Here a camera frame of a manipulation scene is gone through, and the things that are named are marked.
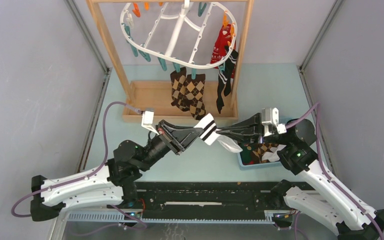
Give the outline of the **white sock with black stripes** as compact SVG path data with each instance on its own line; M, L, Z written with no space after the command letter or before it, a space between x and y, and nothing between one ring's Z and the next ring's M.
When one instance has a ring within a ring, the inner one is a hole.
M217 133L219 128L215 123L214 117L210 113L199 120L194 128L203 130L203 133L201 133L199 137L209 146L215 142L218 142L223 148L231 153L238 154L243 151L243 149L237 144L236 141Z

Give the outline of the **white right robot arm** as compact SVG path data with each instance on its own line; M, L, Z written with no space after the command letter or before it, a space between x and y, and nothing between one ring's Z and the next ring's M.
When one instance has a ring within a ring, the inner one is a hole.
M318 127L305 117L277 124L265 120L261 113L217 130L240 143L261 141L281 145L276 154L282 166L323 197L323 201L312 198L297 185L282 180L266 198L273 207L289 207L306 214L329 228L339 240L384 239L384 209L374 209L365 203L328 170L320 153L311 148L317 142L318 132Z

